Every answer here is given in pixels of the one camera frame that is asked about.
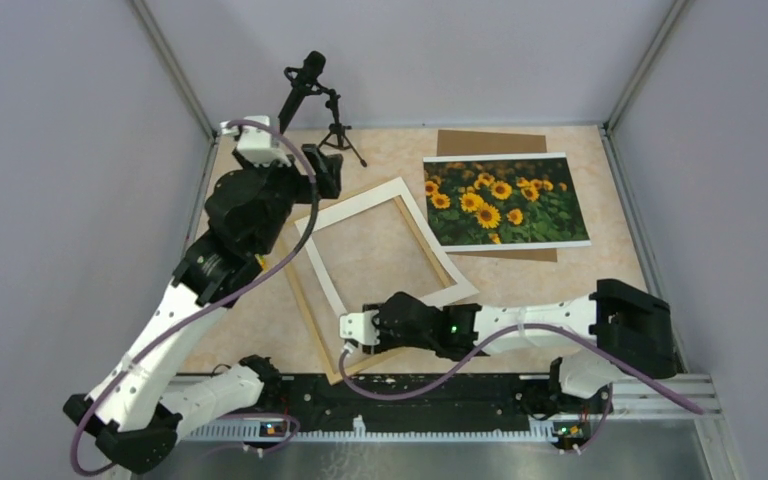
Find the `beige tabletop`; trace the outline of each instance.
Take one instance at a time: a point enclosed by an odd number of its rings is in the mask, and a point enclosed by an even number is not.
[[[499,306],[553,303],[593,292],[596,280],[617,278],[644,289],[643,275],[620,206],[619,197],[595,126],[546,128],[470,128],[469,130],[545,135],[549,152],[565,152],[581,203],[592,246],[558,250],[557,262],[508,260],[451,255],[455,265],[478,288],[468,302]],[[288,134],[297,145],[318,143],[321,130]],[[425,212],[422,159],[434,156],[436,129],[352,130],[350,138],[369,162],[362,168],[351,151],[343,152],[343,192],[351,192],[394,177],[402,177]],[[212,173],[212,185],[222,174],[239,168],[224,138]],[[323,202],[323,208],[330,202]],[[294,215],[308,208],[296,206]],[[202,215],[199,234],[207,227]],[[294,244],[298,232],[287,225],[283,241]],[[340,297],[350,311],[363,303],[387,299],[397,290],[423,295],[440,284],[422,251],[401,220],[395,204],[382,204],[313,235]],[[267,257],[275,264],[277,252]],[[325,343],[335,357],[341,341],[336,319],[304,251],[293,261]],[[464,372],[538,372],[567,349],[520,350],[476,358]],[[312,335],[303,321],[285,272],[242,297],[202,339],[184,362],[183,372],[207,372],[219,363],[234,363],[257,354],[271,357],[285,373],[321,373]],[[409,350],[372,367],[370,372],[439,373],[452,362],[431,352]]]

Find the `white wall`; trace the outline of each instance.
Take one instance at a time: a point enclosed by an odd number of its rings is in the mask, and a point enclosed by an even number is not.
[[[768,478],[768,2],[696,2],[617,141],[688,358]]]
[[[310,50],[355,126],[596,123],[672,0],[151,0],[213,122],[277,114]],[[292,127],[325,127],[310,98]]]
[[[0,0],[0,479],[72,478],[63,402],[159,301],[206,151],[126,2]]]

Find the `sunflower picture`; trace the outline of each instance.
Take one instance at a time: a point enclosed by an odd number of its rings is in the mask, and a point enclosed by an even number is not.
[[[586,246],[563,153],[429,157],[428,224],[448,252]]]

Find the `tripod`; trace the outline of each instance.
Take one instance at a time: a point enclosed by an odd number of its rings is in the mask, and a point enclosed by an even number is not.
[[[340,105],[338,103],[340,101],[340,95],[337,95],[337,91],[333,88],[325,87],[322,87],[322,93],[328,94],[328,100],[325,101],[325,108],[331,110],[331,115],[334,117],[334,123],[328,125],[328,135],[319,142],[318,146],[321,148],[323,145],[328,145],[329,147],[336,148],[340,151],[351,148],[352,151],[355,152],[355,155],[357,155],[358,160],[360,160],[360,164],[366,168],[366,160],[360,156],[360,153],[358,153],[357,149],[352,144],[352,141],[346,136],[346,130],[352,129],[351,125],[343,125],[340,123]],[[328,142],[328,139],[331,138],[332,135],[337,136],[336,144]]]

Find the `gray panel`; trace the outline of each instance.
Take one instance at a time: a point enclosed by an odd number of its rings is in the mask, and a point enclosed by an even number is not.
[[[695,2],[615,141],[687,360],[768,477],[768,2]]]
[[[601,122],[671,3],[148,1],[213,122],[276,114],[317,49],[355,126]],[[325,127],[323,101],[293,127]]]
[[[126,2],[0,0],[0,479],[73,478],[60,409],[159,301],[206,152]]]
[[[533,444],[295,444],[258,460],[240,450],[199,458],[215,445],[185,442],[146,480],[641,479],[709,476],[690,422],[606,424],[582,456],[547,454]]]

